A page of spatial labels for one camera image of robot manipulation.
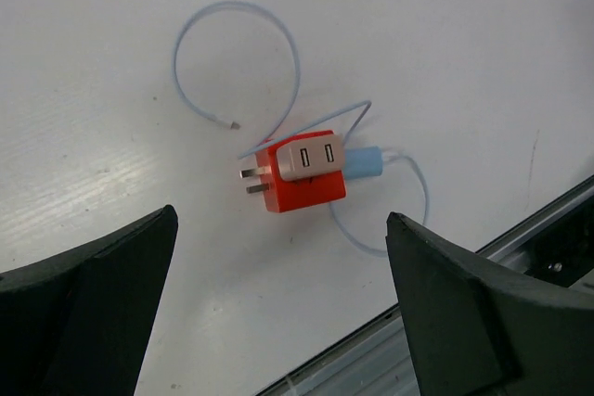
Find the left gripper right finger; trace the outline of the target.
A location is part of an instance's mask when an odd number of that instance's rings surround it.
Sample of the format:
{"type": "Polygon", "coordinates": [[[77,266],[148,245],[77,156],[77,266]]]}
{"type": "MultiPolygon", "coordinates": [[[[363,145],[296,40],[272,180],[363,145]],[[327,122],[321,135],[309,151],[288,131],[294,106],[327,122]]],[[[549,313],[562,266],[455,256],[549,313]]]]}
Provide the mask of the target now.
{"type": "Polygon", "coordinates": [[[423,395],[590,395],[593,297],[514,272],[393,212],[387,250],[423,395]]]}

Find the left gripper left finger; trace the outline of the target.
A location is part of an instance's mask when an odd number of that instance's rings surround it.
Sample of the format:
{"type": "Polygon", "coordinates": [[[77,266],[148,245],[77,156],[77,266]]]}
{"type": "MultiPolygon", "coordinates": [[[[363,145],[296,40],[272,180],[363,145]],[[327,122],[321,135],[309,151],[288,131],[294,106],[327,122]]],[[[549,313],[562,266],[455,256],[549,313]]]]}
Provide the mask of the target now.
{"type": "Polygon", "coordinates": [[[3,272],[2,394],[134,394],[177,230],[167,205],[3,272]]]}

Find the light blue plug charger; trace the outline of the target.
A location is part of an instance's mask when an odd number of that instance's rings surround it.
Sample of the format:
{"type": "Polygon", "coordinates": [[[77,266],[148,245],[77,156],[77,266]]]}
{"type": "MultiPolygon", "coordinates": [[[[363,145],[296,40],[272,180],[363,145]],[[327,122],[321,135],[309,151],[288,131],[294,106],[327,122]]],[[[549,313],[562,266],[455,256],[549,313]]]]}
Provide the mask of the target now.
{"type": "Polygon", "coordinates": [[[377,146],[347,148],[342,169],[345,181],[379,177],[383,172],[381,149],[377,146]]]}

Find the red cube socket adapter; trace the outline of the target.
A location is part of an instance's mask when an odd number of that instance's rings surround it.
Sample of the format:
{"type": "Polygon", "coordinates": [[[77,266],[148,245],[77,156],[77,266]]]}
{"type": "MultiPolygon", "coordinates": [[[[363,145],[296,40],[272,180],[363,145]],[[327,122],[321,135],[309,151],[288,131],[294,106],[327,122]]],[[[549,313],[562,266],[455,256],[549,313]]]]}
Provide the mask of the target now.
{"type": "Polygon", "coordinates": [[[345,198],[343,168],[337,172],[289,182],[283,181],[279,175],[276,152],[281,146],[292,140],[324,134],[334,134],[334,132],[325,130],[297,134],[257,151],[256,166],[239,173],[244,179],[259,180],[256,185],[249,185],[246,191],[249,194],[263,193],[266,209],[275,213],[295,211],[345,198]]]}

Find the pink plug charger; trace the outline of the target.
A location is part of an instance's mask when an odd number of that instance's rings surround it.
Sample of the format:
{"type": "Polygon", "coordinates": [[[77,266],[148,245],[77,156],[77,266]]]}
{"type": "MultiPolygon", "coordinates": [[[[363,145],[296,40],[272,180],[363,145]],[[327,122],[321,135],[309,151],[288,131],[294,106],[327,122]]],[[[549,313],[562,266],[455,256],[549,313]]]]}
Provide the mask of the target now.
{"type": "Polygon", "coordinates": [[[342,139],[337,134],[292,140],[276,152],[283,181],[296,181],[340,171],[345,165],[342,139]]]}

